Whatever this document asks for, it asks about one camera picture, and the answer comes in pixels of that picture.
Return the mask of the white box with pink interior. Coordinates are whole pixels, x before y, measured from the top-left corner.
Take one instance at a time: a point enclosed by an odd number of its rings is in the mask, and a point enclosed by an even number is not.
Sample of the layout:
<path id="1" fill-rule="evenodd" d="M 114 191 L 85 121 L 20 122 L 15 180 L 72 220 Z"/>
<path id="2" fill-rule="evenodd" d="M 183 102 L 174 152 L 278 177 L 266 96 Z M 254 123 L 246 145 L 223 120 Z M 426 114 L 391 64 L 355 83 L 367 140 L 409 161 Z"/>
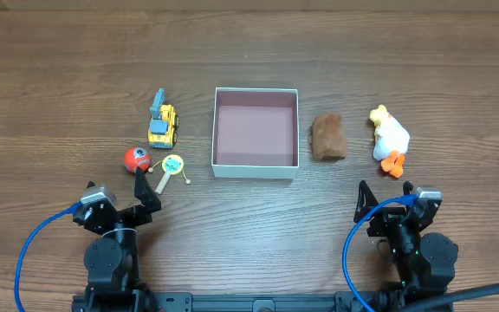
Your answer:
<path id="1" fill-rule="evenodd" d="M 228 179 L 293 179 L 300 166 L 292 88 L 217 88 L 211 167 Z"/>

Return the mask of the black aluminium rail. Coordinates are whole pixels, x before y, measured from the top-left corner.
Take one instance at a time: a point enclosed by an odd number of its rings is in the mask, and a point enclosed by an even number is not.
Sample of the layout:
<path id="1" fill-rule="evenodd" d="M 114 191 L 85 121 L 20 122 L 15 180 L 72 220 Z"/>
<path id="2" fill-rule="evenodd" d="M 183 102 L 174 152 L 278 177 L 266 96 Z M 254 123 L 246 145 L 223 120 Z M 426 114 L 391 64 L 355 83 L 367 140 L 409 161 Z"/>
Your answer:
<path id="1" fill-rule="evenodd" d="M 331 295 L 193 295 L 158 292 L 158 311 L 166 312 L 365 312 L 352 292 Z"/>

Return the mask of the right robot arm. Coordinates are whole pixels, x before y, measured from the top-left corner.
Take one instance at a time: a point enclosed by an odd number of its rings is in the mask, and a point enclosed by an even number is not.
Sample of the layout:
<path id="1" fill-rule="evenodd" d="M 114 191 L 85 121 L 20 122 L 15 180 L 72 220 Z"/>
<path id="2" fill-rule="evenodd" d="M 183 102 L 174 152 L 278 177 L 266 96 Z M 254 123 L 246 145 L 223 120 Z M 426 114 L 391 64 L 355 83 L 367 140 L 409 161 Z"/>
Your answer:
<path id="1" fill-rule="evenodd" d="M 455 277 L 458 246 L 446 236 L 422 234 L 432 224 L 443 194 L 434 187 L 415 188 L 403 184 L 405 195 L 414 195 L 411 204 L 384 207 L 368 220 L 366 233 L 388 244 L 386 260 L 395 265 L 399 282 L 384 282 L 367 298 L 376 311 L 390 311 L 445 293 Z"/>

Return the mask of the brown plush toy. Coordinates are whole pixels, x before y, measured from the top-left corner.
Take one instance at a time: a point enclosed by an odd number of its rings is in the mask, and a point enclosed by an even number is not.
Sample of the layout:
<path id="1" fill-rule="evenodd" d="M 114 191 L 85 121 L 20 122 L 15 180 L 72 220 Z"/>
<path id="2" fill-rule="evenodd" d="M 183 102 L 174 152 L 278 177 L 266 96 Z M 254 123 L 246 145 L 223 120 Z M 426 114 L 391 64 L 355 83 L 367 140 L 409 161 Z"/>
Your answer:
<path id="1" fill-rule="evenodd" d="M 341 114 L 328 112 L 316 116 L 312 122 L 309 142 L 315 160 L 344 159 L 348 148 Z"/>

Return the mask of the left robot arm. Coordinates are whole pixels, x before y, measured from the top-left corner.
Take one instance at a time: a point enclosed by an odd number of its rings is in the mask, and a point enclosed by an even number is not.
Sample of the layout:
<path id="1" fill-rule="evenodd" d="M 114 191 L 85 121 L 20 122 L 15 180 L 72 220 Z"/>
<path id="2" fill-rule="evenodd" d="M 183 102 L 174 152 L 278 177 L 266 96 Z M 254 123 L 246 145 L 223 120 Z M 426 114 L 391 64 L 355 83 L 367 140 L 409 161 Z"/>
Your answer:
<path id="1" fill-rule="evenodd" d="M 159 302 L 139 276 L 137 228 L 161 210 L 156 192 L 141 168 L 135 169 L 134 197 L 140 203 L 115 208 L 116 197 L 105 185 L 90 182 L 73 213 L 73 221 L 98 234 L 85 250 L 87 286 L 74 296 L 72 312 L 157 312 Z"/>

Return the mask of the white yellow plush duck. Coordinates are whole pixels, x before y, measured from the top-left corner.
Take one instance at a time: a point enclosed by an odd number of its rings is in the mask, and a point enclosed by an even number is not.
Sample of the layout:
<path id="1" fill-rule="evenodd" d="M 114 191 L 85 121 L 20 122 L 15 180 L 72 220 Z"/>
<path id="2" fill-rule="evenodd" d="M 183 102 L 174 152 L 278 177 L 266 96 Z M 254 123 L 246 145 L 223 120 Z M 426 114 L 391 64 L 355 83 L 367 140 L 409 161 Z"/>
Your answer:
<path id="1" fill-rule="evenodd" d="M 404 174 L 405 156 L 411 135 L 384 105 L 373 109 L 369 119 L 375 127 L 373 158 L 380 162 L 384 173 L 399 179 Z"/>

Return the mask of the yellow wooden rattle drum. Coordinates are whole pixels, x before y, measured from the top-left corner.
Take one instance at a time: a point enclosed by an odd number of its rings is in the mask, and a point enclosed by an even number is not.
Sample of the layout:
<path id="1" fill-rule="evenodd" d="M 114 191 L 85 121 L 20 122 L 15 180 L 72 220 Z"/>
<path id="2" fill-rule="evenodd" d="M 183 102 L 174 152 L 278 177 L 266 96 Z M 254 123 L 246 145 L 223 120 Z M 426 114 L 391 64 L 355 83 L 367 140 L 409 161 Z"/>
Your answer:
<path id="1" fill-rule="evenodd" d="M 150 166 L 147 171 L 149 173 L 154 173 L 158 165 L 161 165 L 161 168 L 163 170 L 163 176 L 155 188 L 155 192 L 157 194 L 161 194 L 163 192 L 166 185 L 168 184 L 168 181 L 172 176 L 182 174 L 185 183 L 187 185 L 191 183 L 191 180 L 188 179 L 185 174 L 184 170 L 185 162 L 179 155 L 170 154 L 164 157 L 162 160 L 158 161 L 153 166 Z"/>

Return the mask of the red ball toy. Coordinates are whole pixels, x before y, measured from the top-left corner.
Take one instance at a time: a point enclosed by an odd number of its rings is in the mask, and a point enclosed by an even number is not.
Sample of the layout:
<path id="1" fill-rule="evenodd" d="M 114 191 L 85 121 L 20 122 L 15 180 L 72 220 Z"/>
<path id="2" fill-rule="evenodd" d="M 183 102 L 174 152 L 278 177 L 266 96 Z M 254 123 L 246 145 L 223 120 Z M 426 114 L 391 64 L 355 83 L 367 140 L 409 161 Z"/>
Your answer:
<path id="1" fill-rule="evenodd" d="M 151 157 L 145 148 L 132 147 L 125 152 L 124 165 L 129 172 L 136 173 L 137 168 L 145 172 L 151 166 Z"/>

